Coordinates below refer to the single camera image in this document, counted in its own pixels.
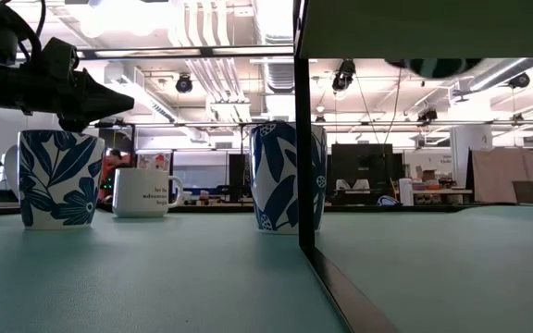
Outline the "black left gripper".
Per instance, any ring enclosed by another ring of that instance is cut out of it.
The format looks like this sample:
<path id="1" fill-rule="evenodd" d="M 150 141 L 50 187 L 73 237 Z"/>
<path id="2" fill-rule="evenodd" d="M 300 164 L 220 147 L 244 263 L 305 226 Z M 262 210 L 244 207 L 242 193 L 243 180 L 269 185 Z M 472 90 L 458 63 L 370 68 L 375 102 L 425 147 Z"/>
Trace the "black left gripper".
<path id="1" fill-rule="evenodd" d="M 0 66 L 0 107 L 57 114 L 62 130 L 82 132 L 95 120 L 131 110 L 134 99 L 70 66 Z"/>

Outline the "blue floral white mug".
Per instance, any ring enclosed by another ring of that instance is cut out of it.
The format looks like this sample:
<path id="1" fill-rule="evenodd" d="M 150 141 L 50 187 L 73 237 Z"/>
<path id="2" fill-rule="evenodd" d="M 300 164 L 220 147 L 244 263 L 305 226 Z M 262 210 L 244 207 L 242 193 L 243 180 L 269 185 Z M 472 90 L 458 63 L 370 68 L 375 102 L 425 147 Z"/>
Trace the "blue floral white mug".
<path id="1" fill-rule="evenodd" d="M 93 222 L 105 141 L 52 129 L 19 133 L 16 188 L 27 230 L 87 228 Z"/>
<path id="2" fill-rule="evenodd" d="M 321 126 L 312 126 L 311 131 L 314 226 L 319 231 L 327 190 L 327 133 Z M 296 234 L 299 219 L 295 125 L 278 121 L 252 129 L 250 165 L 250 189 L 258 230 Z"/>

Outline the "white mug green inside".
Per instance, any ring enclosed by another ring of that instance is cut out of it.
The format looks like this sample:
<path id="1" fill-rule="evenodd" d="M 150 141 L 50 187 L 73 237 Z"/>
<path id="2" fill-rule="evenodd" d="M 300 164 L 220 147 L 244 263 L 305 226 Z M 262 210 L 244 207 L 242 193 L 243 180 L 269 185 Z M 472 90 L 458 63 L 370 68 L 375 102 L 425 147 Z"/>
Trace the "white mug green inside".
<path id="1" fill-rule="evenodd" d="M 161 169 L 119 168 L 112 210 L 121 218 L 163 217 L 184 201 L 181 179 Z"/>

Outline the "person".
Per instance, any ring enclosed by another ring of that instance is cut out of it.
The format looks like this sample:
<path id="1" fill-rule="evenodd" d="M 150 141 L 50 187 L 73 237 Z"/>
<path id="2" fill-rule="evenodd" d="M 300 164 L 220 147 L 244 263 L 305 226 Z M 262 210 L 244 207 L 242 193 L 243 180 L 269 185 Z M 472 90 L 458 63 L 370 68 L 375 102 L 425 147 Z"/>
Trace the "person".
<path id="1" fill-rule="evenodd" d="M 113 186 L 116 179 L 116 170 L 122 167 L 131 167 L 130 155 L 120 150 L 110 149 L 105 156 L 99 200 L 107 202 L 113 194 Z"/>

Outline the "black ceiling spotlight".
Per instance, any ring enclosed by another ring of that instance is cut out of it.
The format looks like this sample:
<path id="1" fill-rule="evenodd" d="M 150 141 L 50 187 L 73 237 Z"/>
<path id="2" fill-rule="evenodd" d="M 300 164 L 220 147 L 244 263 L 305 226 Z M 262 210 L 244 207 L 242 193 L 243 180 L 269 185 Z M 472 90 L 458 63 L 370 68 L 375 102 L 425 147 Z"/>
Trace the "black ceiling spotlight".
<path id="1" fill-rule="evenodd" d="M 335 72 L 332 82 L 332 89 L 334 92 L 343 92 L 353 82 L 353 75 L 355 74 L 355 63 L 350 58 L 345 58 L 341 61 L 340 66 Z"/>
<path id="2" fill-rule="evenodd" d="M 175 84 L 178 93 L 190 93 L 192 91 L 192 80 L 189 73 L 180 73 L 179 79 Z"/>
<path id="3" fill-rule="evenodd" d="M 516 88 L 526 88 L 530 83 L 530 77 L 526 74 L 526 72 L 523 72 L 513 78 L 511 78 L 508 82 L 507 82 L 507 85 L 511 88 L 511 89 L 516 89 Z"/>

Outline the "green table mat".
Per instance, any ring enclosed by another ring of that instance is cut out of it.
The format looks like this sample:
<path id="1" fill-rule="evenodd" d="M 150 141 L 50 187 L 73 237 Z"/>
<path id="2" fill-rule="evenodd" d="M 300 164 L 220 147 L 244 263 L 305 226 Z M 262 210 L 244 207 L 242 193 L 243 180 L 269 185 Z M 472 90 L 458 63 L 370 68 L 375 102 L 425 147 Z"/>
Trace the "green table mat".
<path id="1" fill-rule="evenodd" d="M 0 332 L 533 333 L 533 207 L 327 213 L 309 251 L 250 214 L 0 216 Z"/>

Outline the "large black monitor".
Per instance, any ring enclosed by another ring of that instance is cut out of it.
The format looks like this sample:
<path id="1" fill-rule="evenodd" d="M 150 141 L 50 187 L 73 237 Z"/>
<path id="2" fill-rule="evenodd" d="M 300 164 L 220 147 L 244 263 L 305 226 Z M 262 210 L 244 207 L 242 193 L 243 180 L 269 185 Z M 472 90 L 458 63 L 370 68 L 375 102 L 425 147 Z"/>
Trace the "large black monitor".
<path id="1" fill-rule="evenodd" d="M 391 144 L 334 143 L 330 148 L 328 161 L 328 185 L 345 180 L 354 185 L 359 179 L 366 179 L 376 190 L 389 189 L 392 181 L 405 176 L 403 157 L 395 154 Z"/>

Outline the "white cylinder container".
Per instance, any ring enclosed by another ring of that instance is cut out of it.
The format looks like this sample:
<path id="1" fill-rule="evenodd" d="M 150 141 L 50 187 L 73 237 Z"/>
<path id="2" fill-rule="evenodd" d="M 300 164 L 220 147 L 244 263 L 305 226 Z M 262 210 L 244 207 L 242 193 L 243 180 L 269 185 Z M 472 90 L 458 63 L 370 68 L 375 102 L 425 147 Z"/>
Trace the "white cylinder container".
<path id="1" fill-rule="evenodd" d="M 414 206 L 413 182 L 409 178 L 398 180 L 400 203 L 403 206 Z"/>

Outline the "raised wooden shelf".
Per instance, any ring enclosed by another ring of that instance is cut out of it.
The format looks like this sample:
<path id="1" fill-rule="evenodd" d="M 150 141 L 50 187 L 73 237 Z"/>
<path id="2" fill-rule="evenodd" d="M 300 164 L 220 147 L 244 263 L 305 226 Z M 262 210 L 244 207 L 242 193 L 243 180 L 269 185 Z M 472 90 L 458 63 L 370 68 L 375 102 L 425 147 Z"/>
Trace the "raised wooden shelf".
<path id="1" fill-rule="evenodd" d="M 350 333 L 398 333 L 315 246 L 311 58 L 533 56 L 533 0 L 293 0 L 299 245 Z"/>

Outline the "beige partition board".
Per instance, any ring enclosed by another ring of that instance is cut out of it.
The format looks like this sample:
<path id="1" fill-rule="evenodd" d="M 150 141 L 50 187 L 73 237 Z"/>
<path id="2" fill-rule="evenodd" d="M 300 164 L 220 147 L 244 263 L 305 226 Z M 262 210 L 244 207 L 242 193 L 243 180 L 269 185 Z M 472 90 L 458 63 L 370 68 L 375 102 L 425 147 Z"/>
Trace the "beige partition board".
<path id="1" fill-rule="evenodd" d="M 502 148 L 471 152 L 473 193 L 484 204 L 515 203 L 514 181 L 533 185 L 533 151 Z"/>

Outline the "black aluminium table frame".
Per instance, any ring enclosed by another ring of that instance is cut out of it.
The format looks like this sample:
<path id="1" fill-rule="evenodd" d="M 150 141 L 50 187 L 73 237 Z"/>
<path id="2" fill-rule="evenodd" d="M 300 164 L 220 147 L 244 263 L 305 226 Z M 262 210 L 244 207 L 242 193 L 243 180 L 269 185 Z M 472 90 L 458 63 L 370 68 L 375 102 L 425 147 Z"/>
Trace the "black aluminium table frame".
<path id="1" fill-rule="evenodd" d="M 468 204 L 468 205 L 416 205 L 416 206 L 326 206 L 326 213 L 455 213 L 471 208 L 487 207 L 514 207 L 512 203 L 508 204 Z M 170 212 L 184 214 L 235 214 L 235 213 L 252 213 L 254 208 L 251 205 L 213 205 L 213 206 L 179 206 L 170 209 Z M 15 215 L 19 213 L 18 207 L 0 207 L 0 216 Z"/>

